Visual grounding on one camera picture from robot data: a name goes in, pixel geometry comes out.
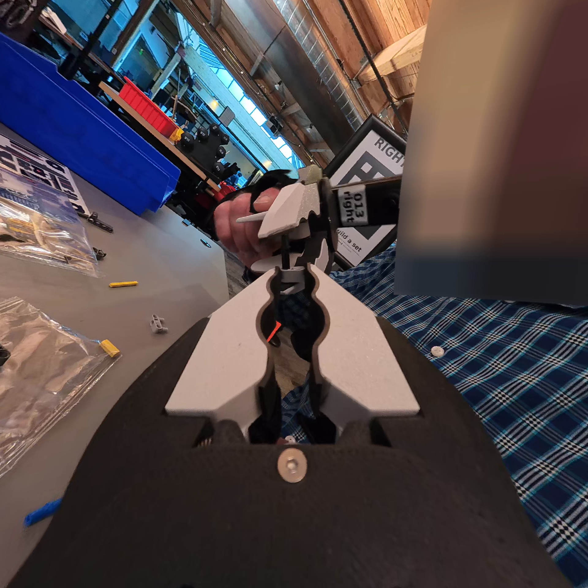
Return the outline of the red storage bin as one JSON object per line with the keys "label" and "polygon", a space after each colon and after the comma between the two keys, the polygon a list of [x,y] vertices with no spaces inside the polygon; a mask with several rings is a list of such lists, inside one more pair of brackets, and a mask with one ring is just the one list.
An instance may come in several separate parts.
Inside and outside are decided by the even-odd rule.
{"label": "red storage bin", "polygon": [[178,129],[176,123],[128,77],[124,77],[123,79],[125,84],[119,93],[120,98],[155,130],[166,138],[171,138],[173,133]]}

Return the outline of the black labelled equipment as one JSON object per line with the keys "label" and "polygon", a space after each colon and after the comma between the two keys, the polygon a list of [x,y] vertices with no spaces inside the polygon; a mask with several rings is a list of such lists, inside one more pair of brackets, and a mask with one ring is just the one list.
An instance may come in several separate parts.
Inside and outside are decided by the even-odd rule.
{"label": "black labelled equipment", "polygon": [[224,128],[216,123],[209,128],[197,128],[194,133],[183,132],[175,146],[201,171],[210,175],[216,183],[230,176],[231,164],[223,163],[230,141]]}

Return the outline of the metal air duct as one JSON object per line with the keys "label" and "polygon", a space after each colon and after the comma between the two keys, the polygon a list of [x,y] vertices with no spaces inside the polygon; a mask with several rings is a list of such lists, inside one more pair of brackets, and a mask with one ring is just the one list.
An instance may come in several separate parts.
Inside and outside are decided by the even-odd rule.
{"label": "metal air duct", "polygon": [[336,106],[356,131],[369,116],[362,98],[346,74],[309,1],[274,1]]}

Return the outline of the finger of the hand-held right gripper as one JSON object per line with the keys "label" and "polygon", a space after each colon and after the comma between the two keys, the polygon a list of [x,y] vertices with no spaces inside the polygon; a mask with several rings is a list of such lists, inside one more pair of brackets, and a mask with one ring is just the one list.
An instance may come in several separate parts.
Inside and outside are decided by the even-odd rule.
{"label": "finger of the hand-held right gripper", "polygon": [[259,239],[267,239],[292,231],[311,214],[320,215],[320,193],[317,182],[297,182],[282,188],[264,216],[258,231]]}
{"label": "finger of the hand-held right gripper", "polygon": [[[326,224],[299,224],[287,232],[290,239],[290,268],[301,266],[313,275],[320,272],[328,274],[337,249],[337,227]],[[278,254],[261,259],[252,264],[251,270],[265,273],[275,267],[281,268],[281,235],[260,241],[278,240]]]}

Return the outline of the small clear plastic bag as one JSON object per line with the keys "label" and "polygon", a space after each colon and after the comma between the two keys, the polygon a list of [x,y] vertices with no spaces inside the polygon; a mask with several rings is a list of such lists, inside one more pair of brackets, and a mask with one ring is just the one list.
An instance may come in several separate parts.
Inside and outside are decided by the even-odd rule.
{"label": "small clear plastic bag", "polygon": [[1,475],[8,473],[121,357],[29,302],[1,301]]}

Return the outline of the blue plaid shirt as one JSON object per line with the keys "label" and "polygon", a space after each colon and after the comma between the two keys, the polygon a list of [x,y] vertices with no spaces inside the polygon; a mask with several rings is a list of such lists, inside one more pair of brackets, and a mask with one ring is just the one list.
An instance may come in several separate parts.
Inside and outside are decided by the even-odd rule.
{"label": "blue plaid shirt", "polygon": [[587,307],[397,295],[395,254],[330,276],[462,394],[546,551],[587,587]]}

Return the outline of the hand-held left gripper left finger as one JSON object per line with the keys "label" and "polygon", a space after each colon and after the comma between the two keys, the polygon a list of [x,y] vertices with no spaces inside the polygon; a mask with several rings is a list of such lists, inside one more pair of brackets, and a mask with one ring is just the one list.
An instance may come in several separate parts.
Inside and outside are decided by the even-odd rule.
{"label": "hand-held left gripper left finger", "polygon": [[275,327],[275,296],[281,269],[271,268],[213,312],[165,405],[168,416],[235,422],[246,440],[251,425],[270,416],[275,390],[274,362],[262,317]]}

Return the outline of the black pole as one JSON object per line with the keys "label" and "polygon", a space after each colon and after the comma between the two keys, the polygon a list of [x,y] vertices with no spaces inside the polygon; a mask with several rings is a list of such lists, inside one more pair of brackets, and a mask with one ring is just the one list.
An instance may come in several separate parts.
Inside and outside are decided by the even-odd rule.
{"label": "black pole", "polygon": [[83,65],[85,59],[90,55],[92,49],[99,42],[100,36],[107,28],[107,25],[116,14],[122,2],[123,1],[111,1],[105,15],[101,18],[94,31],[90,33],[88,40],[82,49],[77,52],[75,52],[73,48],[70,50],[68,56],[58,68],[59,73],[66,80],[72,80],[74,78],[80,66]]}

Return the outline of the sticker sheet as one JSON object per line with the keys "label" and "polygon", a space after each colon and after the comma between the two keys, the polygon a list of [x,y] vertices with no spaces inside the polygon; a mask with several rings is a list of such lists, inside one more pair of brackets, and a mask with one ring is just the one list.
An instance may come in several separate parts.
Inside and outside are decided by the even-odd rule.
{"label": "sticker sheet", "polygon": [[79,217],[87,219],[91,215],[65,165],[4,135],[1,135],[1,169],[62,192]]}

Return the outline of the blue plastic bin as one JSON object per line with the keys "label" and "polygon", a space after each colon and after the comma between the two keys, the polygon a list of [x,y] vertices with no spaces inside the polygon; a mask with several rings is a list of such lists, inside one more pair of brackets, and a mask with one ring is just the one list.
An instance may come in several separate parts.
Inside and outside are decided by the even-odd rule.
{"label": "blue plastic bin", "polygon": [[180,171],[56,65],[1,34],[1,122],[140,216],[157,212]]}

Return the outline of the clear bag of lego parts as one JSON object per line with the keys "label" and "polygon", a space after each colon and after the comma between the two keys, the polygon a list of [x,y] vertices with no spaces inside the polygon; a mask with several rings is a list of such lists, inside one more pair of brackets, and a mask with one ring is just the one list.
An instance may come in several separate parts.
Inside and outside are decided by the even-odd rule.
{"label": "clear bag of lego parts", "polygon": [[1,253],[98,277],[98,260],[80,217],[60,194],[1,191]]}

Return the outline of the person's right hand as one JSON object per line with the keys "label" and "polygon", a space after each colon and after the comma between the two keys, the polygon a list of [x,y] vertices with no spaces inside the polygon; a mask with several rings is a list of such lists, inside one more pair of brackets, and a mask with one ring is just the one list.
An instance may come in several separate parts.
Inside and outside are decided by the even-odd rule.
{"label": "person's right hand", "polygon": [[295,180],[287,171],[269,171],[260,180],[239,190],[231,200],[220,203],[214,211],[218,240],[247,268],[261,259],[273,256],[281,247],[281,239],[259,239],[261,222],[240,224],[237,220],[268,211],[280,190],[293,183]]}

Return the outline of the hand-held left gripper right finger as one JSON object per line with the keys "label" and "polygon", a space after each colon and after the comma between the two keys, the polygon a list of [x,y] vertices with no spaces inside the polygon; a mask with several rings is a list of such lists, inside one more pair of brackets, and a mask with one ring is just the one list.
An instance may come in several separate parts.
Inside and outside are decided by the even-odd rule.
{"label": "hand-held left gripper right finger", "polygon": [[376,315],[316,265],[308,264],[304,277],[309,316],[303,358],[311,365],[311,415],[303,417],[308,439],[334,442],[351,422],[417,415],[420,405]]}

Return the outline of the blue lego pin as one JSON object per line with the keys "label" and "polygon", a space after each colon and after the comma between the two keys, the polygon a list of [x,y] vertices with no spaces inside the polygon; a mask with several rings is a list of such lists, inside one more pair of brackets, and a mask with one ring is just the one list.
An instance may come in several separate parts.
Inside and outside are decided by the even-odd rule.
{"label": "blue lego pin", "polygon": [[61,507],[61,504],[62,498],[60,497],[56,500],[47,502],[43,506],[40,506],[39,508],[29,512],[24,518],[23,526],[28,528],[43,520],[53,517]]}

